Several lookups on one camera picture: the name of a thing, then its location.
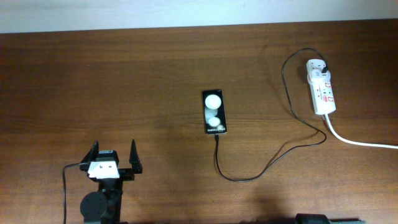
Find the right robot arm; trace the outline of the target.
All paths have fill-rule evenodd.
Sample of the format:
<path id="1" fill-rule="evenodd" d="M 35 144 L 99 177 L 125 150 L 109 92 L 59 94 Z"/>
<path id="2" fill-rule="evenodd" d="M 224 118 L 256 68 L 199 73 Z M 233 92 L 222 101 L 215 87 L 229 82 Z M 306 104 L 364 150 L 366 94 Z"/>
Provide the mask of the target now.
<path id="1" fill-rule="evenodd" d="M 298 213 L 294 219 L 295 224 L 330 224 L 326 215 Z"/>

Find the black smartphone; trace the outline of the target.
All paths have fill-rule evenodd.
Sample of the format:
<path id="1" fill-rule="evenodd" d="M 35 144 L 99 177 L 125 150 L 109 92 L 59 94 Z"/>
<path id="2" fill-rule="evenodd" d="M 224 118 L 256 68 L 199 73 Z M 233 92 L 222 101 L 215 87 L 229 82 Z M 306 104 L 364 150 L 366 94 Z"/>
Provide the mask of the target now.
<path id="1" fill-rule="evenodd" d="M 222 90 L 204 90 L 201 93 L 205 133 L 226 134 L 227 123 Z"/>

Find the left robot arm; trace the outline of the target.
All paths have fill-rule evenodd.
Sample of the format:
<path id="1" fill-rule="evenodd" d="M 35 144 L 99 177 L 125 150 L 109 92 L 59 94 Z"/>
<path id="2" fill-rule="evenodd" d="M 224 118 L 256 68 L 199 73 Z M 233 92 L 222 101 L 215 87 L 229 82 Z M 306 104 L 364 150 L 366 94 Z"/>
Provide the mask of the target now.
<path id="1" fill-rule="evenodd" d="M 98 189 L 87 194 L 80 203 L 80 213 L 84 223 L 120 223 L 123 183 L 133 181 L 136 174 L 142 173 L 142 164 L 137 154 L 136 142 L 132 141 L 130 168 L 119 168 L 119 157 L 115 150 L 101 151 L 95 141 L 82 159 L 80 170 L 87 173 Z"/>

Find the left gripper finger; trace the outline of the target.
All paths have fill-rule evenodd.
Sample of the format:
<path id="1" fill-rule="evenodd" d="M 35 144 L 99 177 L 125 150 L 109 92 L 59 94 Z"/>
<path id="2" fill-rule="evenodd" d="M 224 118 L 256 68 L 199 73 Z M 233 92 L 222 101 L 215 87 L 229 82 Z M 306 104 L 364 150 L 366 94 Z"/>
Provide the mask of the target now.
<path id="1" fill-rule="evenodd" d="M 86 156 L 81 160 L 81 163 L 89 163 L 95 160 L 98 156 L 98 152 L 99 152 L 99 142 L 95 141 L 91 149 L 86 154 Z"/>
<path id="2" fill-rule="evenodd" d="M 134 139 L 132 140 L 132 143 L 131 143 L 129 163 L 131 164 L 133 170 L 141 170 L 142 169 L 141 160 L 138 156 L 137 149 L 136 149 L 136 142 Z"/>

